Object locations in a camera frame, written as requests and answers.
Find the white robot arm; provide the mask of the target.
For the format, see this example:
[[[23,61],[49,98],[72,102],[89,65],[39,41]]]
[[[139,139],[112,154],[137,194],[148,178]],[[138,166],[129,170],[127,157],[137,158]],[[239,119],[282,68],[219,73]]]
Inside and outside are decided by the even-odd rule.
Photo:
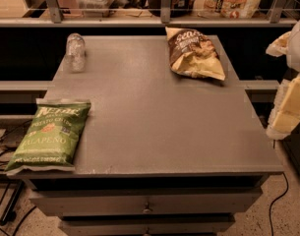
[[[300,123],[300,20],[271,43],[266,53],[274,57],[285,55],[287,66],[298,73],[294,79],[283,79],[278,86],[268,120],[268,137],[283,140]]]

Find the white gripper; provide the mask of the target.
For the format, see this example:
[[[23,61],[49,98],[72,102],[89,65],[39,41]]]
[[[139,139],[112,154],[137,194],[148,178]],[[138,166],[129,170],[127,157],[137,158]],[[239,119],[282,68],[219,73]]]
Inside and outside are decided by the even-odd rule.
[[[292,81],[281,82],[273,104],[267,135],[273,140],[283,140],[300,123],[300,74]]]

